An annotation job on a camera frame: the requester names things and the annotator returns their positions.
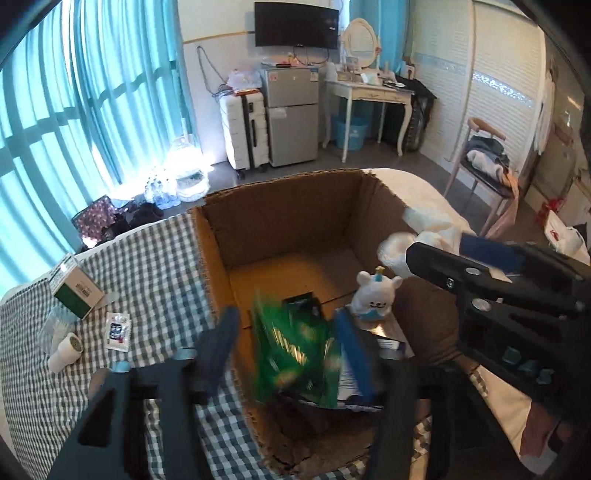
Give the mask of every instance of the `plush bear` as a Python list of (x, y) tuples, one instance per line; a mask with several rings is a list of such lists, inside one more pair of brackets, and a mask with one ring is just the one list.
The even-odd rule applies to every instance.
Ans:
[(392, 311), (396, 289), (402, 284), (401, 277), (392, 279), (383, 275), (384, 268), (375, 269), (375, 274), (357, 274), (359, 289), (351, 301), (350, 311), (362, 320), (381, 320)]

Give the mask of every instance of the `mini fridge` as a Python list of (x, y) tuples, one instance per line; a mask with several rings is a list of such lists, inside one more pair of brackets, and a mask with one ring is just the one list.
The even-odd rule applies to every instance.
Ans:
[(318, 156), (318, 69), (261, 70), (274, 167)]

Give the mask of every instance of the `vanity table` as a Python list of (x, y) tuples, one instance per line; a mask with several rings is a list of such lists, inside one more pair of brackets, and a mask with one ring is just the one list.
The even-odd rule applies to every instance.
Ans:
[(343, 163), (347, 160), (347, 148), (349, 146), (349, 128), (351, 123), (351, 111), (353, 100), (365, 100), (367, 102), (380, 102), (382, 104), (382, 113), (379, 120), (378, 143), (382, 141), (382, 133), (384, 131), (384, 116), (386, 111), (386, 103), (401, 103), (404, 105), (404, 120), (400, 127), (398, 134), (397, 150), (398, 155), (402, 155), (402, 142), (404, 135), (408, 128), (411, 115), (413, 114), (413, 106), (411, 99), (413, 96), (412, 90), (407, 89), (391, 89), (383, 86), (366, 85), (364, 83), (343, 82), (340, 80), (326, 80), (326, 92), (324, 101), (324, 120), (326, 122), (326, 136), (322, 146), (326, 148), (330, 140), (330, 109), (329, 99), (330, 95), (336, 95), (347, 99), (347, 115), (345, 120), (345, 144), (343, 146)]
[[(379, 39), (376, 36), (372, 26), (363, 18), (351, 20), (349, 26), (342, 35), (342, 47), (349, 57), (357, 59), (361, 73), (374, 62), (379, 66), (379, 52), (381, 51)], [(384, 116), (386, 113), (386, 103), (401, 103), (404, 105), (404, 121), (398, 135), (397, 150), (398, 155), (402, 155), (402, 142), (404, 134), (410, 123), (413, 114), (411, 99), (413, 91), (405, 88), (389, 88), (381, 85), (369, 85), (369, 83), (378, 83), (377, 81), (369, 83), (347, 82), (338, 80), (336, 71), (332, 78), (326, 79), (326, 94), (324, 96), (324, 119), (326, 121), (326, 136), (322, 145), (326, 148), (330, 140), (330, 96), (336, 95), (347, 99), (347, 118), (345, 120), (345, 143), (343, 145), (343, 163), (347, 160), (347, 149), (349, 147), (349, 130), (351, 125), (351, 110), (353, 100), (365, 100), (367, 102), (379, 102), (382, 104), (382, 114), (379, 120), (378, 143), (382, 141), (384, 131)]]

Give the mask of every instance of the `wall-mounted tv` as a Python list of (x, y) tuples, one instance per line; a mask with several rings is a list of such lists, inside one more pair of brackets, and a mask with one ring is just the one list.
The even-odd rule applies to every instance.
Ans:
[(338, 48), (339, 11), (288, 2), (255, 2), (255, 45)]

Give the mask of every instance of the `gray floor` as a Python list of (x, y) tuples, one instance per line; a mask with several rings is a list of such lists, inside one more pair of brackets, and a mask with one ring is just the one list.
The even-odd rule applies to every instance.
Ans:
[[(391, 146), (383, 143), (377, 144), (375, 141), (368, 141), (361, 150), (350, 152), (347, 162), (344, 164), (340, 160), (340, 155), (341, 150), (329, 144), (325, 150), (319, 150), (317, 160), (285, 167), (269, 167), (264, 173), (248, 171), (244, 180), (237, 178), (236, 173), (228, 162), (218, 163), (214, 166), (214, 170), (209, 173), (210, 192), (216, 192), (245, 183), (276, 179), (296, 173), (331, 170), (335, 168), (397, 168), (427, 180), (441, 193), (443, 193), (449, 178), (448, 172), (420, 153), (416, 152), (399, 157)], [(470, 198), (470, 190), (460, 181), (454, 182), (447, 199), (456, 211), (468, 220), (472, 229), (475, 232), (479, 232), (490, 212), (486, 203), (475, 195)], [(165, 213), (167, 216), (176, 215), (200, 203), (183, 203), (178, 207), (166, 210)], [(519, 207), (515, 226), (503, 235), (503, 239), (521, 242), (545, 242), (543, 232), (535, 224), (533, 210), (524, 202), (521, 202)]]

